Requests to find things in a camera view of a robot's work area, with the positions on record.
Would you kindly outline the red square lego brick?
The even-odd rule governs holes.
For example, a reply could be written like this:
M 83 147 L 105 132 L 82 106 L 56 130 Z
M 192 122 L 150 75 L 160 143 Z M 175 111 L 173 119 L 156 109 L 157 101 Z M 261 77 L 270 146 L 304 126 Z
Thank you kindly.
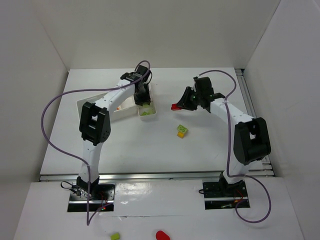
M 179 111 L 179 110 L 181 110 L 181 108 L 176 103 L 174 103 L 171 105 L 171 110 L 172 111 Z

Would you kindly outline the lime lego brick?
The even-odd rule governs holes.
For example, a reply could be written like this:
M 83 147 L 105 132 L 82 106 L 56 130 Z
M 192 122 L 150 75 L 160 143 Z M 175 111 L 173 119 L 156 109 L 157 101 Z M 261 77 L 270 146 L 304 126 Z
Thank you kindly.
M 139 109 L 140 116 L 148 116 L 148 115 L 153 115 L 153 114 L 154 114 L 153 108 L 140 108 Z

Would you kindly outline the lime and yellow lego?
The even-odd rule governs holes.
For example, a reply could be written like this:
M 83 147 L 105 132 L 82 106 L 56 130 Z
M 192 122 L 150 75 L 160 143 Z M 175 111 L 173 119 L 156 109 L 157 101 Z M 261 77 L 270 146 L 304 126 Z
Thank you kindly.
M 186 128 L 185 126 L 179 124 L 177 127 L 177 136 L 181 139 L 183 139 L 186 135 L 186 133 L 188 132 L 188 128 Z

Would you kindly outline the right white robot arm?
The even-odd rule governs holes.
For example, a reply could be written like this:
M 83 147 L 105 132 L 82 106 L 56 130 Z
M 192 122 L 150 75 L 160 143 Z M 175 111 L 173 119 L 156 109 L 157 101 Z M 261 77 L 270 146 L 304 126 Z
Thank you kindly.
M 172 110 L 195 111 L 202 107 L 223 120 L 228 126 L 226 169 L 219 176 L 218 191 L 229 196 L 243 183 L 243 178 L 255 161 L 271 153 L 267 123 L 254 118 L 228 103 L 227 97 L 214 92 L 209 77 L 194 78 L 194 85 L 186 87 Z

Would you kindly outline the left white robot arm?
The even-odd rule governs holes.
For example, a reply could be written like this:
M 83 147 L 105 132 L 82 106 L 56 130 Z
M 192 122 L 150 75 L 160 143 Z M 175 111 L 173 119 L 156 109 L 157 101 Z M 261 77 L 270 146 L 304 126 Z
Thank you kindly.
M 93 103 L 86 102 L 82 106 L 79 131 L 83 140 L 84 163 L 81 166 L 76 184 L 92 194 L 99 184 L 99 161 L 104 142 L 111 134 L 111 116 L 114 111 L 129 97 L 134 96 L 138 103 L 150 97 L 149 83 L 143 79 L 127 86 L 130 81 L 120 80 L 115 90 L 109 91 Z

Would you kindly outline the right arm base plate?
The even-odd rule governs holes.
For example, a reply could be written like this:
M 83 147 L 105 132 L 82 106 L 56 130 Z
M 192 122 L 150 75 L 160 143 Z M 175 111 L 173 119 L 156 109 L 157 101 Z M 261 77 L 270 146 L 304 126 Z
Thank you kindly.
M 231 188 L 222 187 L 218 182 L 203 182 L 198 193 L 204 197 L 206 210 L 250 208 L 247 187 L 244 181 Z

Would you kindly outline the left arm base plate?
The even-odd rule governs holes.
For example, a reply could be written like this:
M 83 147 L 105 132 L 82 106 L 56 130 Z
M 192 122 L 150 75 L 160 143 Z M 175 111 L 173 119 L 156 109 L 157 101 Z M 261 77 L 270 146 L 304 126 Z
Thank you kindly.
M 70 191 L 67 207 L 69 213 L 87 211 L 88 193 L 85 190 L 68 181 L 62 181 L 60 187 Z M 115 190 L 115 184 L 99 184 L 97 188 L 89 194 L 89 211 L 95 212 L 97 209 L 102 208 L 100 210 L 101 212 L 113 212 Z

